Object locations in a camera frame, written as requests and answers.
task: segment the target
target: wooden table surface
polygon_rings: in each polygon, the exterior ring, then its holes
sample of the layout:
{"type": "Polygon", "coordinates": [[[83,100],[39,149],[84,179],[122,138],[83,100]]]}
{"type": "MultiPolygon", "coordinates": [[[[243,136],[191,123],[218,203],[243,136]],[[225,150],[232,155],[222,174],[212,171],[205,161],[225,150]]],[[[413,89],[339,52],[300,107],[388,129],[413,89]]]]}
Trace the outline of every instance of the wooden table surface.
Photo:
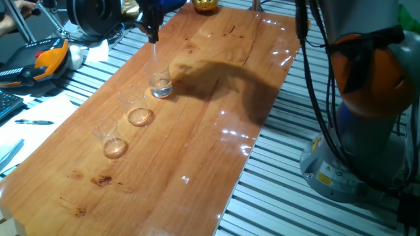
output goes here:
{"type": "Polygon", "coordinates": [[[147,127],[117,98],[148,88],[145,44],[26,161],[0,182],[0,204],[28,235],[211,235],[299,49],[294,18],[186,4],[160,31],[174,91],[147,103],[147,127]],[[91,127],[118,121],[129,145],[105,158],[91,127]]]}

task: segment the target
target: pen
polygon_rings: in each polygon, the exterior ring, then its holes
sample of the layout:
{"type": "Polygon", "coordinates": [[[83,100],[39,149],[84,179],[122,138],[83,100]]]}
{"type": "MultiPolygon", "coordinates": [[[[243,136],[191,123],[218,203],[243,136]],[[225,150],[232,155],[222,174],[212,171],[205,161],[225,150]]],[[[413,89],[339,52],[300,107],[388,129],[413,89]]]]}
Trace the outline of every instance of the pen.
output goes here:
{"type": "Polygon", "coordinates": [[[29,125],[52,125],[52,121],[29,121],[29,120],[15,120],[16,124],[29,124],[29,125]]]}

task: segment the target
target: orange object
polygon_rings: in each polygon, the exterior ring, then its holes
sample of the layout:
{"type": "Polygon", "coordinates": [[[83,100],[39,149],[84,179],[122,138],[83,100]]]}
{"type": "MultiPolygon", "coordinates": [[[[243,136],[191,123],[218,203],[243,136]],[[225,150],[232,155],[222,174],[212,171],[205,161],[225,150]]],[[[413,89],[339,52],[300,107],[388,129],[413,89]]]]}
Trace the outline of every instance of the orange object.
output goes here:
{"type": "MultiPolygon", "coordinates": [[[[336,44],[360,35],[346,35],[336,44]]],[[[373,51],[367,82],[361,90],[343,93],[353,62],[340,52],[331,55],[335,80],[346,107],[366,119],[386,119],[405,111],[415,100],[413,81],[388,48],[373,51]]]]}
{"type": "Polygon", "coordinates": [[[42,53],[35,62],[35,68],[40,68],[41,66],[47,67],[47,70],[44,74],[35,76],[34,79],[44,79],[53,75],[56,69],[60,66],[64,57],[67,55],[68,51],[68,42],[64,40],[63,47],[59,49],[51,49],[42,53]]]}

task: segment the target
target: paper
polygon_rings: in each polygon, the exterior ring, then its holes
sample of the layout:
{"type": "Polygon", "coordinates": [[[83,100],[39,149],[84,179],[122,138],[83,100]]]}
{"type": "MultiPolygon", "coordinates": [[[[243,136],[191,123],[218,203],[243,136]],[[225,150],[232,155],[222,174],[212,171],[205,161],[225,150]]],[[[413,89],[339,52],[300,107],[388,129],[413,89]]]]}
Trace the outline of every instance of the paper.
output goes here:
{"type": "Polygon", "coordinates": [[[23,146],[14,154],[5,160],[7,165],[3,167],[0,173],[20,164],[29,157],[74,111],[76,107],[70,102],[64,93],[54,98],[24,111],[13,117],[10,121],[0,127],[2,137],[13,135],[23,140],[23,146]],[[28,119],[33,121],[52,121],[53,125],[28,125],[16,124],[18,119],[28,119]]]}
{"type": "Polygon", "coordinates": [[[0,136],[0,163],[9,156],[21,140],[13,134],[0,136]]]}
{"type": "Polygon", "coordinates": [[[99,46],[91,47],[86,57],[86,62],[106,62],[108,61],[109,48],[108,40],[104,39],[99,46]]]}

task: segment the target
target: gold object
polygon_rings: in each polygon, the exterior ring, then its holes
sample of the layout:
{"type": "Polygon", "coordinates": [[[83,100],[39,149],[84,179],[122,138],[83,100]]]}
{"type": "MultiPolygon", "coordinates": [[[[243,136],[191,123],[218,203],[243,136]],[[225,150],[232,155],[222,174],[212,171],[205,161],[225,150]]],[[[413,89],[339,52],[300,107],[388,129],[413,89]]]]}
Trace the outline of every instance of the gold object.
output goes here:
{"type": "Polygon", "coordinates": [[[192,0],[192,4],[198,12],[214,11],[217,9],[219,0],[192,0]]]}
{"type": "Polygon", "coordinates": [[[137,19],[140,14],[140,7],[135,0],[122,0],[121,17],[124,22],[137,19]]]}

